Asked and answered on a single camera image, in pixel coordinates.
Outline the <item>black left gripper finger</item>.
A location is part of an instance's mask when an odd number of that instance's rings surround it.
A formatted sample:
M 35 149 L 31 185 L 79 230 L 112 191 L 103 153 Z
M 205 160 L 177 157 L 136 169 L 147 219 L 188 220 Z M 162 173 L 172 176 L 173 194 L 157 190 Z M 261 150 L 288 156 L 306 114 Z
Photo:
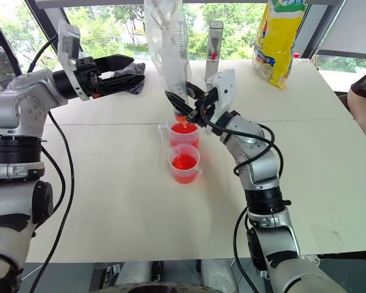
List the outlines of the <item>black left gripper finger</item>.
M 107 79 L 101 79 L 98 83 L 97 94 L 111 95 L 125 92 L 138 86 L 145 76 L 143 74 L 124 74 Z
M 100 73 L 122 70 L 133 62 L 134 59 L 132 57 L 124 56 L 121 54 L 95 59 L 96 67 L 98 68 Z

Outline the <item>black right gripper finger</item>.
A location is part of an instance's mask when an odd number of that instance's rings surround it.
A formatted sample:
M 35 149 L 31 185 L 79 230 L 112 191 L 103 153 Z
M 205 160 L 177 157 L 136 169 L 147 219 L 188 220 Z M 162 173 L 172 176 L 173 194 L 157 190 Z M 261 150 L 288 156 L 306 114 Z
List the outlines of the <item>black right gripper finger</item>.
M 196 110 L 191 108 L 185 101 L 175 93 L 165 91 L 165 94 L 180 116 L 194 118 L 196 116 Z
M 186 85 L 187 95 L 195 100 L 203 99 L 207 95 L 207 92 L 203 91 L 197 85 L 192 84 L 189 81 L 186 81 L 185 85 Z

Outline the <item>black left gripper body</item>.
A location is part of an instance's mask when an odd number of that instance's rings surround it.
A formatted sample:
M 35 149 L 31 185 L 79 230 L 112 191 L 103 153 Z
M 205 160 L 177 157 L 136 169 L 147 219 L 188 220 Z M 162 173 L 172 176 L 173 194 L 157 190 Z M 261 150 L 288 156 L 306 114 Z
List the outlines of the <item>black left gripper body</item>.
M 76 92 L 87 97 L 101 97 L 101 94 L 98 92 L 100 88 L 99 76 L 101 75 L 101 70 L 98 68 L 100 61 L 100 58 L 94 59 L 93 57 L 77 59 L 76 71 L 74 72 L 77 79 L 77 85 L 74 87 Z

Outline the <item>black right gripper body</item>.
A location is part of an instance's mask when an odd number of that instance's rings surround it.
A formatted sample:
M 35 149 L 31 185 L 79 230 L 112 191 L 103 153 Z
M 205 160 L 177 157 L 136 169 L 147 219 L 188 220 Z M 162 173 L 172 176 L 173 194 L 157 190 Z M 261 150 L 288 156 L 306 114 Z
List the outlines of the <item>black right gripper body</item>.
M 218 101 L 218 90 L 214 87 L 207 92 L 203 99 L 195 100 L 196 116 L 194 118 L 187 117 L 188 122 L 205 128 L 215 112 L 216 101 Z

